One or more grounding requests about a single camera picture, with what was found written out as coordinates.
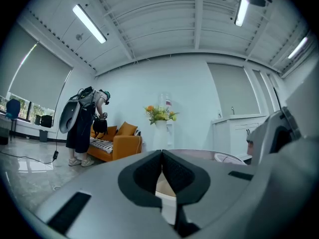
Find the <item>cabinet door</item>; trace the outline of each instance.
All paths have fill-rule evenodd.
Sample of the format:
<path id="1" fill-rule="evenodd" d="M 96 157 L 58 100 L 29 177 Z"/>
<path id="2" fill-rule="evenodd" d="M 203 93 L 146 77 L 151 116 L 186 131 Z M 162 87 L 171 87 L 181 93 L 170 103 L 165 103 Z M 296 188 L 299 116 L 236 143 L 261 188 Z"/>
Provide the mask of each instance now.
<path id="1" fill-rule="evenodd" d="M 252 131 L 254 131 L 258 127 L 258 125 L 259 125 L 258 123 L 248 124 L 247 125 L 248 133 L 252 133 Z"/>
<path id="2" fill-rule="evenodd" d="M 236 125 L 231 135 L 231 154 L 237 157 L 247 156 L 247 125 Z"/>
<path id="3" fill-rule="evenodd" d="M 229 124 L 224 121 L 213 126 L 214 151 L 230 153 Z"/>

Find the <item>orange sofa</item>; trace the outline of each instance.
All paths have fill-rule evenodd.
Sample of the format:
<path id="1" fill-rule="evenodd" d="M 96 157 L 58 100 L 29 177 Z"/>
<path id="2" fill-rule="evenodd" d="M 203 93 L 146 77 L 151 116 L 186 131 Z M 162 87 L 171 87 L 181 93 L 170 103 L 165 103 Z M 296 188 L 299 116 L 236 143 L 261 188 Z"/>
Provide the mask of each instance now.
<path id="1" fill-rule="evenodd" d="M 100 140 L 111 141 L 113 143 L 113 151 L 108 153 L 100 148 L 90 145 L 88 153 L 106 162 L 141 153 L 142 137 L 139 135 L 134 135 L 136 129 L 137 127 L 132 127 L 132 125 L 125 122 L 118 131 L 116 126 L 109 126 L 108 134 L 99 134 L 96 136 L 92 126 L 91 137 L 95 139 L 98 138 Z"/>

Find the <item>ceiling beam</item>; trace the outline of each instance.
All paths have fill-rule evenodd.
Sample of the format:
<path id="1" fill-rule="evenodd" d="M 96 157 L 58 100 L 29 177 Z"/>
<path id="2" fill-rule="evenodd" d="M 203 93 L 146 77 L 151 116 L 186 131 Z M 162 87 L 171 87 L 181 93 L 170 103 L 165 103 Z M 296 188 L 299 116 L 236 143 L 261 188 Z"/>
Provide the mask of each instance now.
<path id="1" fill-rule="evenodd" d="M 199 49 L 201 24 L 203 22 L 203 0 L 195 0 L 195 49 Z"/>
<path id="2" fill-rule="evenodd" d="M 291 47 L 293 46 L 293 43 L 295 43 L 296 40 L 298 40 L 305 31 L 306 24 L 303 20 L 300 20 L 298 25 L 295 28 L 295 31 L 290 36 L 289 40 L 285 43 L 285 45 L 281 48 L 281 50 L 277 53 L 277 55 L 270 61 L 271 66 L 275 66 L 277 63 L 282 61 L 283 58 L 286 57 L 286 53 L 290 51 Z"/>
<path id="3" fill-rule="evenodd" d="M 131 48 L 128 46 L 127 42 L 124 40 L 122 33 L 120 33 L 119 29 L 115 26 L 113 23 L 113 20 L 109 15 L 105 15 L 107 12 L 103 5 L 100 3 L 99 0 L 90 0 L 91 4 L 95 7 L 95 9 L 98 11 L 98 13 L 103 18 L 103 21 L 106 25 L 106 27 L 110 30 L 111 33 L 113 33 L 113 37 L 118 41 L 119 45 L 121 46 L 122 50 L 124 51 L 125 55 L 130 59 L 134 59 L 134 54 L 131 50 Z"/>
<path id="4" fill-rule="evenodd" d="M 263 34 L 266 32 L 267 27 L 269 25 L 269 21 L 271 20 L 273 12 L 275 10 L 275 7 L 276 7 L 275 1 L 268 4 L 268 7 L 267 7 L 266 13 L 265 13 L 265 17 L 263 17 L 261 24 L 260 24 L 259 28 L 257 29 L 257 32 L 254 36 L 254 39 L 252 40 L 252 42 L 250 43 L 250 45 L 248 46 L 248 49 L 246 51 L 246 54 L 247 54 L 246 61 L 251 57 L 251 55 L 254 52 L 255 47 L 257 46 L 258 42 L 262 38 Z"/>
<path id="5" fill-rule="evenodd" d="M 190 53 L 208 53 L 208 54 L 215 54 L 215 55 L 228 55 L 228 56 L 232 56 L 232 59 L 237 59 L 237 64 L 239 66 L 243 66 L 246 62 L 245 62 L 245 59 L 247 58 L 246 55 L 243 55 L 243 54 L 240 54 L 240 53 L 236 53 L 236 52 L 228 52 L 228 51 L 221 51 L 221 50 L 209 50 L 209 49 L 170 49 L 170 50 L 163 50 L 162 52 L 151 52 L 151 53 L 148 53 L 148 54 L 145 54 L 143 56 L 140 56 L 140 57 L 137 57 L 136 59 L 134 59 L 133 61 L 130 61 L 130 62 L 127 62 L 127 61 L 121 61 L 117 64 L 114 64 L 113 66 L 110 66 L 110 67 L 107 67 L 107 68 L 104 68 L 102 70 L 99 70 L 97 73 L 96 73 L 96 77 L 97 76 L 100 76 L 112 69 L 115 69 L 115 68 L 118 68 L 118 67 L 121 67 L 121 66 L 125 66 L 127 64 L 130 64 L 134 61 L 141 61 L 141 60 L 144 60 L 144 59 L 149 59 L 149 58 L 154 58 L 154 57 L 158 57 L 158 56 L 165 56 L 165 55 L 170 55 L 170 54 L 182 54 L 182 55 L 187 55 L 187 54 L 190 54 Z M 253 58 L 250 58 L 249 59 L 250 61 L 252 62 L 256 62 L 260 65 L 263 65 L 269 69 L 272 69 L 274 71 L 276 71 L 277 69 L 274 68 L 274 67 L 271 67 L 269 64 L 266 64 L 265 62 L 259 60 L 259 59 L 253 59 Z"/>

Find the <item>orange cushion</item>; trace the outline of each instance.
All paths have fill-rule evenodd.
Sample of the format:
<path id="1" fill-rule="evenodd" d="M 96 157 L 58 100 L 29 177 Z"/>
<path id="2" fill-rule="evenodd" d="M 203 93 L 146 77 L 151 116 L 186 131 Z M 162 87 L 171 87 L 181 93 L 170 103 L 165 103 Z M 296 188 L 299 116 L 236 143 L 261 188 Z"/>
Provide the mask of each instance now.
<path id="1" fill-rule="evenodd" d="M 116 133 L 116 135 L 133 135 L 137 128 L 138 128 L 137 126 L 124 122 L 121 125 L 119 131 Z"/>
<path id="2" fill-rule="evenodd" d="M 118 127 L 115 125 L 115 126 L 108 126 L 108 134 L 105 134 L 104 133 L 99 133 L 97 136 L 95 135 L 95 132 L 93 130 L 93 125 L 91 126 L 91 137 L 93 138 L 98 138 L 98 139 L 101 139 L 101 140 L 105 140 L 105 141 L 113 141 L 113 138 L 115 136 L 115 133 L 116 133 L 116 129 Z"/>
<path id="3" fill-rule="evenodd" d="M 117 125 L 115 126 L 108 126 L 108 134 L 105 134 L 103 137 L 103 133 L 99 133 L 98 138 L 102 137 L 101 140 L 105 140 L 105 141 L 113 141 L 113 138 L 115 136 L 116 133 L 116 129 L 118 128 Z"/>

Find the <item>black bag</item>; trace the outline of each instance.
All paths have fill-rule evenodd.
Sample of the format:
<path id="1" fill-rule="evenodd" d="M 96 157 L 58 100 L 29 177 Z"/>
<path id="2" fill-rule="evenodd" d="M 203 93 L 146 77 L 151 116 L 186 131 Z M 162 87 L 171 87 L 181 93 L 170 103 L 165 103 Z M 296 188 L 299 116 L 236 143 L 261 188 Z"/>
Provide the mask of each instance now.
<path id="1" fill-rule="evenodd" d="M 107 123 L 106 119 L 104 119 L 104 120 L 101 120 L 99 118 L 94 119 L 93 130 L 94 130 L 96 137 L 99 135 L 99 133 L 104 133 L 103 136 L 105 135 L 105 133 L 108 134 L 108 123 Z"/>
<path id="2" fill-rule="evenodd" d="M 52 127 L 52 116 L 50 115 L 41 116 L 41 126 Z"/>
<path id="3" fill-rule="evenodd" d="M 41 116 L 40 116 L 40 115 L 36 115 L 36 116 L 35 116 L 34 124 L 35 124 L 35 125 L 40 125 L 40 120 L 41 120 Z"/>

